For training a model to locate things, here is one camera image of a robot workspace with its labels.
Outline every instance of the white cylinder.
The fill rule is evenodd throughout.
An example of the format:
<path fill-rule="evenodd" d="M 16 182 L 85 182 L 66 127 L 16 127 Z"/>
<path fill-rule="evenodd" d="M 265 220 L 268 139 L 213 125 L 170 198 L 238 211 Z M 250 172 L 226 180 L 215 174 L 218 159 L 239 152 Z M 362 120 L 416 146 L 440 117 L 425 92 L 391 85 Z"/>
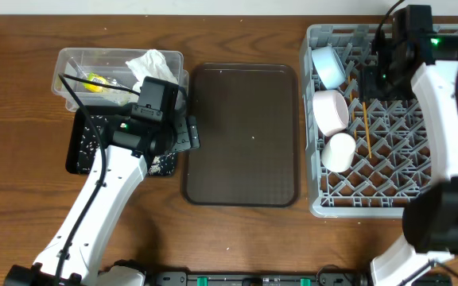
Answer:
<path fill-rule="evenodd" d="M 312 109 L 317 127 L 327 137 L 347 128 L 349 110 L 344 97 L 338 91 L 316 91 Z"/>
<path fill-rule="evenodd" d="M 356 150 L 355 139 L 347 133 L 332 136 L 321 153 L 321 162 L 332 172 L 344 172 L 353 161 Z"/>
<path fill-rule="evenodd" d="M 327 90 L 336 89 L 346 80 L 344 66 L 332 46 L 312 50 L 312 62 Z"/>

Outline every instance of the gray plastic basket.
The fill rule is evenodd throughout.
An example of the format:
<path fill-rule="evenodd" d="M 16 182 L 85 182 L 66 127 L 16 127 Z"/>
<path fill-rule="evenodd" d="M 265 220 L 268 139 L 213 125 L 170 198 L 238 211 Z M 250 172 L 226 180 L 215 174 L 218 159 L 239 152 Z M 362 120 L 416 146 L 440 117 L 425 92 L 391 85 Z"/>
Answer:
<path fill-rule="evenodd" d="M 369 158 L 363 108 L 358 99 L 349 104 L 351 91 L 357 92 L 359 70 L 375 64 L 371 41 L 378 25 L 311 25 L 301 45 L 301 90 L 305 105 L 307 184 L 310 211 L 317 217 L 401 218 L 403 207 L 429 187 L 430 152 L 421 110 L 416 100 L 373 101 L 367 107 L 372 158 Z M 384 25 L 391 37 L 391 25 Z M 435 25 L 440 34 L 458 34 L 458 25 Z M 355 164 L 342 173 L 330 172 L 320 162 L 326 143 L 317 129 L 312 97 L 320 89 L 319 76 L 312 70 L 312 50 L 331 45 L 338 53 L 350 83 L 340 87 L 355 112 L 347 132 L 357 133 Z"/>

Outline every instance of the wooden table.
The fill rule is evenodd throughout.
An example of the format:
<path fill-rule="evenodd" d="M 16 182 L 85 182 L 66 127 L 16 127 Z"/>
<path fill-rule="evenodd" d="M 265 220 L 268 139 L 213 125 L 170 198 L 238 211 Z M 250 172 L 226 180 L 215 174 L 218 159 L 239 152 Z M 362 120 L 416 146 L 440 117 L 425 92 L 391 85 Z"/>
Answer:
<path fill-rule="evenodd" d="M 184 68 L 205 62 L 288 64 L 316 23 L 380 17 L 0 16 L 0 284 L 13 264 L 30 266 L 63 222 L 86 180 L 64 162 L 73 113 L 50 86 L 65 47 L 181 51 Z M 438 18 L 458 22 L 458 18 Z M 301 129 L 304 129 L 300 95 Z M 301 133 L 305 147 L 305 134 Z M 305 166 L 304 155 L 301 166 Z M 196 207 L 171 178 L 148 178 L 131 196 L 103 266 L 137 259 L 150 269 L 193 272 L 316 272 L 365 268 L 401 233 L 400 220 L 315 218 L 301 197 L 288 209 Z M 458 258 L 450 263 L 458 270 Z"/>

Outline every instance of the white backdrop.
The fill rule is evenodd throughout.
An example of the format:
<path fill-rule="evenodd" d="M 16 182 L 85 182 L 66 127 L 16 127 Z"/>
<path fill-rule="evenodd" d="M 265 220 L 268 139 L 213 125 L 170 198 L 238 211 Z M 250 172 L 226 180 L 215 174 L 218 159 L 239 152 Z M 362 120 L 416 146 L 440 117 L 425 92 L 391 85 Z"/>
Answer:
<path fill-rule="evenodd" d="M 372 15 L 396 0 L 0 0 L 0 14 Z M 458 15 L 458 0 L 409 0 Z"/>

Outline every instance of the white tissue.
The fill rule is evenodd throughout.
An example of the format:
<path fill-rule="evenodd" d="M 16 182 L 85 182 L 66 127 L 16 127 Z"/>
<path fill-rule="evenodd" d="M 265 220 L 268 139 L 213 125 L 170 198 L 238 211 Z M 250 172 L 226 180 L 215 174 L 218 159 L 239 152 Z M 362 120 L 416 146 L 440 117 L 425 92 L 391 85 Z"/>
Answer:
<path fill-rule="evenodd" d="M 127 61 L 126 65 L 137 78 L 136 84 L 132 87 L 134 91 L 141 92 L 142 83 L 144 83 L 146 76 L 178 84 L 177 79 L 165 62 L 164 55 L 156 49 L 149 50 L 144 56 Z"/>

